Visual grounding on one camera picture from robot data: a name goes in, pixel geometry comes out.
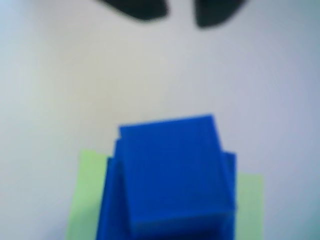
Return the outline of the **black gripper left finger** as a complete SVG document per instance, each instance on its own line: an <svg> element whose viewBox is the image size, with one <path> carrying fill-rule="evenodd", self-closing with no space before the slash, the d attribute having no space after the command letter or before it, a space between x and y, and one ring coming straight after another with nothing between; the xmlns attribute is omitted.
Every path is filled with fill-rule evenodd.
<svg viewBox="0 0 320 240"><path fill-rule="evenodd" d="M142 21L165 17L168 7L165 0L102 0L108 6Z"/></svg>

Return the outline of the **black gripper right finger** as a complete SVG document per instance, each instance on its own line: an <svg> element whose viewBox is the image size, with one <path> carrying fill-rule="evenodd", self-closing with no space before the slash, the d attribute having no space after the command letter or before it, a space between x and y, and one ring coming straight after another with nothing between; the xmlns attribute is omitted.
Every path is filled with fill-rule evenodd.
<svg viewBox="0 0 320 240"><path fill-rule="evenodd" d="M227 22L247 0L195 0L195 22L199 28L216 27Z"/></svg>

